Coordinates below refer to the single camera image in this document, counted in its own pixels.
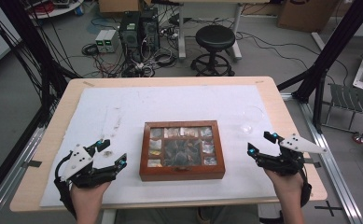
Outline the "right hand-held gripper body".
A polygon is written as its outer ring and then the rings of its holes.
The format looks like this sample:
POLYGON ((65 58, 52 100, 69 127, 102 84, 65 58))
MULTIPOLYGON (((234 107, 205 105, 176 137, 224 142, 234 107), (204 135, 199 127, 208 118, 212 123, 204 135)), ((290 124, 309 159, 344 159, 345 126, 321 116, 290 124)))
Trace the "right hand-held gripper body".
POLYGON ((304 167, 304 152, 323 154, 327 151, 299 136, 291 134, 289 137, 277 144, 280 147, 278 156, 260 153, 263 157, 262 161, 256 161, 258 167, 274 171, 279 175, 294 175, 301 171, 304 167))

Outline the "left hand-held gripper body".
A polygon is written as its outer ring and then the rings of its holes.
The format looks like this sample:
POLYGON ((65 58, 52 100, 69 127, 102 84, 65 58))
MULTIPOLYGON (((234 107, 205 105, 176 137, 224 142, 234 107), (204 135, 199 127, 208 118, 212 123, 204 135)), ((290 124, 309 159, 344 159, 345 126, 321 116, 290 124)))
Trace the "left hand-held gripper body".
POLYGON ((88 147, 77 145, 70 153, 60 180, 71 181, 80 189, 93 188, 114 180, 116 175, 107 170, 107 167, 101 169, 92 167, 93 156, 89 155, 88 147))

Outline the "clear glass cup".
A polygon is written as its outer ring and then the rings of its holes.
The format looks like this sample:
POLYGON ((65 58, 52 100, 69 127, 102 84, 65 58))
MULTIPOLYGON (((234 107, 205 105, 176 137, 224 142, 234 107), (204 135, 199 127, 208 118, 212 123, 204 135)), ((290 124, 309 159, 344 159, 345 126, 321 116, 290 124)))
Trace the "clear glass cup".
POLYGON ((240 125, 242 133, 251 134, 259 126, 263 118, 264 113, 261 108, 248 105, 242 112, 242 122, 240 125))

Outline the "wooden box with glass lid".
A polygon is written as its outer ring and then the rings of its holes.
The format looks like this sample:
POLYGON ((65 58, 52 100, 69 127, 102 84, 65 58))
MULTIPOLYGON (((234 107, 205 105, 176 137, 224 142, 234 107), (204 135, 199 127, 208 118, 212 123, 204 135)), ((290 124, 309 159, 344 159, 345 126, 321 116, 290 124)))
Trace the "wooden box with glass lid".
POLYGON ((226 172, 216 120, 146 122, 143 181, 222 179, 226 172))

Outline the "person's right hand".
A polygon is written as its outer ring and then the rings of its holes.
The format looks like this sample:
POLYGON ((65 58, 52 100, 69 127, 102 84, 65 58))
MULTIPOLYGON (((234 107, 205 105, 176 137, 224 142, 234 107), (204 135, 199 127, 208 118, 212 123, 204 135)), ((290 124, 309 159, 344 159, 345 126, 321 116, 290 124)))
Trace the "person's right hand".
POLYGON ((272 181, 275 193, 281 203, 300 205, 303 180, 299 174, 281 176, 267 169, 264 172, 272 181))

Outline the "person's left hand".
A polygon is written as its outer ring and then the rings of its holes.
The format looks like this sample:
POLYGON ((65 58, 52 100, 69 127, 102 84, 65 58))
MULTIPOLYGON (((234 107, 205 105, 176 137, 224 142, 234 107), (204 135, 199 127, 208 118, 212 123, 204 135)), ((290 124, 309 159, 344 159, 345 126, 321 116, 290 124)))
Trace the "person's left hand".
POLYGON ((72 186, 71 198, 76 210, 77 220, 97 218, 102 206, 104 193, 109 186, 109 182, 92 189, 80 189, 75 185, 72 186))

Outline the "white table mat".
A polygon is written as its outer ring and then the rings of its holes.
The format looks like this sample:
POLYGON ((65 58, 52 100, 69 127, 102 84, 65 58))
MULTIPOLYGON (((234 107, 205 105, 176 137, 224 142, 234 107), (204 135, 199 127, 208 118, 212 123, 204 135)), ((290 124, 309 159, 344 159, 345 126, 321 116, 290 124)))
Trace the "white table mat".
POLYGON ((290 116, 278 91, 258 85, 87 88, 77 103, 56 155, 62 159, 76 145, 101 138, 111 145, 94 157, 105 167, 127 154, 127 167, 105 194, 104 203, 120 207, 159 207, 204 203, 262 202, 275 197, 272 183, 247 153, 247 144, 271 155, 279 147, 264 139, 279 132, 276 122, 290 116), (251 134, 242 133, 242 112, 248 105, 262 109, 263 120, 251 134), (139 175, 143 129, 149 121, 216 120, 226 172, 222 179, 143 181, 139 175), (110 157, 104 153, 112 151, 110 157))

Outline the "green slatted bench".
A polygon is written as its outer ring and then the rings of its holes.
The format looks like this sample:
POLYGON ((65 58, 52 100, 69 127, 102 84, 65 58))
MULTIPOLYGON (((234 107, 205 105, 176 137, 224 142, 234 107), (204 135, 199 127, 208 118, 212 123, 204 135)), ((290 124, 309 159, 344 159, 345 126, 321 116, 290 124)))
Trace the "green slatted bench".
POLYGON ((331 101, 328 103, 328 113, 323 126, 332 129, 352 133, 352 126, 356 114, 363 114, 363 90, 354 87, 330 84, 331 101), (333 108, 349 111, 352 113, 347 128, 336 127, 329 124, 330 114, 333 108))

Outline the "black round stool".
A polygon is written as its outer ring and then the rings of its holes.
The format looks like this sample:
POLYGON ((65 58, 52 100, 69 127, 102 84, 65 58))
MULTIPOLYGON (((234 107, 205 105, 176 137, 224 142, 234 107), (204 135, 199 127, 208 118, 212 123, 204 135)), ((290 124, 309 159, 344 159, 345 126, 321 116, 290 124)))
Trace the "black round stool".
POLYGON ((235 34, 230 28, 222 25, 208 25, 198 30, 195 35, 198 45, 207 50, 195 58, 190 68, 197 72, 197 77, 233 77, 229 61, 218 55, 219 52, 229 49, 235 43, 235 34))

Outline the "black computer tower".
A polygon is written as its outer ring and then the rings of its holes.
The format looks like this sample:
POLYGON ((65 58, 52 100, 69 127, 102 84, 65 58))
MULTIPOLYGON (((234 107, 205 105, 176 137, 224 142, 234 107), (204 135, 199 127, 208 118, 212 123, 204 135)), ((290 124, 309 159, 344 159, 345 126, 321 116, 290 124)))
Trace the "black computer tower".
POLYGON ((124 55, 127 60, 136 63, 141 62, 139 19, 139 11, 126 11, 123 13, 119 27, 119 37, 124 55))
POLYGON ((147 48, 158 50, 160 48, 158 9, 156 7, 144 9, 140 15, 140 22, 147 48))

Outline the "large cardboard box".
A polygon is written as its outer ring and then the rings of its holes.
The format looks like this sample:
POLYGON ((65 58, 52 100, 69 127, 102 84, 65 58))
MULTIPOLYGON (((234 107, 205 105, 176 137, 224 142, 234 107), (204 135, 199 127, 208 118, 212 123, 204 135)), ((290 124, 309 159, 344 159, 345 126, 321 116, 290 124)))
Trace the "large cardboard box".
POLYGON ((301 32, 320 32, 340 0, 285 0, 277 26, 301 32))

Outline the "small cardboard box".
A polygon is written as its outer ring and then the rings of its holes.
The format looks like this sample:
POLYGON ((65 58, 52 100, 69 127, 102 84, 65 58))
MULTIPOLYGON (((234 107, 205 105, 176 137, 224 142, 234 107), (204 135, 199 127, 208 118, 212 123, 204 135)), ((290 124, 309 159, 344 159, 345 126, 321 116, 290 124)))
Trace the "small cardboard box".
POLYGON ((124 11, 140 11, 152 0, 98 0, 102 13, 120 13, 124 11))

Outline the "round white table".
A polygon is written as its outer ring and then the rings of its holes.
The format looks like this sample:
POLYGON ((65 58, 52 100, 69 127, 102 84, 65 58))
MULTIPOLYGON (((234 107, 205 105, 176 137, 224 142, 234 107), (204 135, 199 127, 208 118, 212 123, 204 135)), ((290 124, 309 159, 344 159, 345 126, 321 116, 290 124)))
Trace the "round white table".
POLYGON ((83 14, 84 0, 38 0, 27 9, 31 19, 47 19, 74 11, 83 14))

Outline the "aluminium floor rail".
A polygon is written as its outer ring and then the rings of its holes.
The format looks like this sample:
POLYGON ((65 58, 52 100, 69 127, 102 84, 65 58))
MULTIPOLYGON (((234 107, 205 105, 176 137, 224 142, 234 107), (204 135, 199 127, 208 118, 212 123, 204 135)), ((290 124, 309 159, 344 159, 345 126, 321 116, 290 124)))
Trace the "aluminium floor rail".
POLYGON ((0 212, 27 171, 27 168, 21 167, 22 163, 33 159, 45 130, 45 128, 35 128, 24 133, 6 157, 5 165, 7 169, 0 168, 0 171, 4 174, 0 181, 0 212))
POLYGON ((347 216, 348 223, 363 224, 363 216, 361 215, 356 201, 342 176, 342 172, 335 161, 327 139, 313 125, 312 109, 308 104, 297 102, 297 105, 300 107, 301 113, 314 142, 327 151, 324 154, 320 154, 319 157, 325 167, 331 185, 336 192, 337 199, 340 201, 342 209, 347 216))

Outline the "black metal frame post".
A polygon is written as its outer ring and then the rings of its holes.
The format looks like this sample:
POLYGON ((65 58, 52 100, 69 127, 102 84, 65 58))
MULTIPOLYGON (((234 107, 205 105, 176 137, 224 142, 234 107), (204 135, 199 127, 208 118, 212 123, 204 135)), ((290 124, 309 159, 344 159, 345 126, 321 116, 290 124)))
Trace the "black metal frame post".
POLYGON ((49 120, 50 107, 55 99, 49 93, 49 86, 52 86, 57 97, 61 98, 68 85, 66 78, 79 78, 79 75, 67 70, 54 60, 20 0, 0 0, 0 8, 38 63, 38 71, 41 74, 40 121, 44 123, 49 120))
POLYGON ((362 23, 363 0, 354 0, 313 65, 277 86, 277 89, 281 91, 301 82, 298 89, 291 93, 292 97, 300 103, 308 103, 310 95, 315 92, 312 123, 319 133, 322 133, 321 112, 326 75, 362 23))

